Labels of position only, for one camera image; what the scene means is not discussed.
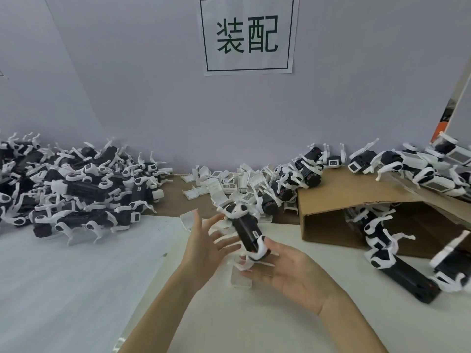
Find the white table surface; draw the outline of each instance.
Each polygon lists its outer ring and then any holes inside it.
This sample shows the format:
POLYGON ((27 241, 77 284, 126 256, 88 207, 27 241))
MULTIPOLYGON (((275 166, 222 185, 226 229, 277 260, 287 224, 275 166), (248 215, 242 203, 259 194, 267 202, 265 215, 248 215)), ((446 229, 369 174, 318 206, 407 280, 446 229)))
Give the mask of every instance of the white table surface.
POLYGON ((111 352, 180 231, 178 218, 143 216, 128 231, 36 238, 0 226, 0 352, 111 352))
MULTIPOLYGON (((417 301, 389 277, 374 269, 364 251, 301 240, 298 225, 260 224, 272 239, 314 258, 350 294, 391 353, 469 353, 471 296, 442 293, 432 304, 417 301)), ((169 251, 122 337, 126 338, 156 297, 183 255, 187 233, 169 251)), ((402 257, 424 274, 428 261, 402 257)), ((263 284, 249 290, 229 284, 222 265, 195 296, 169 352, 334 352, 317 317, 263 284)))

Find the finger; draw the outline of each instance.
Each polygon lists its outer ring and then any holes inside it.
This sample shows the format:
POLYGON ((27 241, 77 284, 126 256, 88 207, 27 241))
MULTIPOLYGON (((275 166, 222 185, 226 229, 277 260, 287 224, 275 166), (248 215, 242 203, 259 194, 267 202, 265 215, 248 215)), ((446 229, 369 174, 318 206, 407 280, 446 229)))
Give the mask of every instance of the finger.
POLYGON ((294 259, 294 257, 296 257, 299 254, 298 249, 290 247, 289 245, 278 243, 270 239, 269 237, 265 237, 265 244, 267 245, 268 249, 273 250, 280 255, 286 255, 287 257, 290 257, 291 259, 294 259))
POLYGON ((262 282, 264 284, 273 286, 272 285, 272 282, 273 282, 273 277, 272 276, 267 276, 267 275, 264 275, 264 274, 259 273, 257 271, 248 271, 248 270, 241 271, 240 274, 242 276, 245 276, 248 279, 253 280, 253 281, 259 281, 259 282, 262 282))
POLYGON ((221 257, 225 257, 226 255, 233 253, 235 251, 238 251, 242 247, 241 244, 234 244, 234 245, 229 245, 228 247, 222 248, 219 251, 219 254, 221 257))
POLYGON ((269 264, 276 265, 276 263, 278 263, 279 260, 280 260, 279 255, 270 254, 267 257, 264 257, 263 259, 261 259, 260 261, 263 262, 263 263, 269 263, 269 264))
POLYGON ((211 239, 211 241, 216 241, 217 239, 223 236, 223 233, 221 233, 219 230, 216 230, 209 235, 209 238, 211 239))
POLYGON ((274 267, 274 266, 268 266, 268 265, 264 265, 264 264, 255 263, 255 264, 253 264, 251 270, 252 270, 252 271, 256 271, 257 273, 261 273, 261 274, 263 274, 263 275, 273 276, 273 273, 274 273, 274 271, 275 271, 275 267, 274 267))
POLYGON ((216 215, 212 216, 211 218, 206 220, 206 222, 204 222, 203 230, 204 231, 209 231, 209 229, 211 229, 211 227, 213 225, 215 225, 217 222, 219 222, 223 218, 224 218, 223 213, 219 213, 219 214, 216 214, 216 215))
POLYGON ((238 242, 240 242, 239 236, 234 235, 233 237, 221 239, 219 242, 216 243, 216 248, 218 248, 218 250, 221 250, 228 245, 235 244, 238 242))
POLYGON ((193 228, 191 231, 201 231, 201 227, 203 225, 203 219, 201 219, 201 216, 200 216, 200 212, 195 209, 193 211, 193 219, 194 219, 194 222, 193 222, 193 228))

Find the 装配 sign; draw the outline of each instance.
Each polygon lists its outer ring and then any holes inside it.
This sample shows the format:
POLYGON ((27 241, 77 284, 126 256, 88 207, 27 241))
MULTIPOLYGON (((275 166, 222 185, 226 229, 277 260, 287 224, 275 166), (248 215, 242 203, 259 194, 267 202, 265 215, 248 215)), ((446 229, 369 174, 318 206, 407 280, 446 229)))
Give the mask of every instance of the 装配 sign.
POLYGON ((204 74, 291 73, 299 0, 200 0, 204 74))

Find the brown table surface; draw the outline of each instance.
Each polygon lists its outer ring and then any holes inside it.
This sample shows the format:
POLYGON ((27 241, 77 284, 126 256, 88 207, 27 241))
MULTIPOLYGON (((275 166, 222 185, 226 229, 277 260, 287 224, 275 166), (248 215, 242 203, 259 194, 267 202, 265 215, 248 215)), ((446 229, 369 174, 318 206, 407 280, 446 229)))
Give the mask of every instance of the brown table surface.
MULTIPOLYGON (((183 213, 198 208, 203 218, 210 218, 217 214, 216 207, 212 204, 209 194, 199 196, 194 200, 186 199, 183 190, 189 190, 195 186, 194 182, 185 183, 179 175, 168 176, 173 183, 162 185, 165 197, 154 205, 157 214, 147 210, 144 214, 179 217, 183 213)), ((279 224, 299 224, 299 217, 295 211, 287 210, 283 213, 283 207, 278 209, 278 214, 273 217, 273 223, 279 224)))

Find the cardboard box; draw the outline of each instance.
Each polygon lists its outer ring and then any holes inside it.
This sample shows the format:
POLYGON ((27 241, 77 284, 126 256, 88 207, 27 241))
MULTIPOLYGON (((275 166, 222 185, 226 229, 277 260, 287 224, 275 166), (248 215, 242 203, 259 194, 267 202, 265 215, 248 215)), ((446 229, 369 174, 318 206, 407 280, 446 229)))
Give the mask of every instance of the cardboard box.
MULTIPOLYGON (((327 168, 321 185, 298 190, 303 240, 352 248, 368 246, 346 223, 343 209, 373 203, 402 203, 384 226, 391 234, 403 232, 416 240, 401 239, 399 255, 432 258, 446 243, 470 227, 471 204, 417 189, 395 175, 353 174, 347 168, 327 168)), ((471 251, 471 240, 463 243, 471 251)))

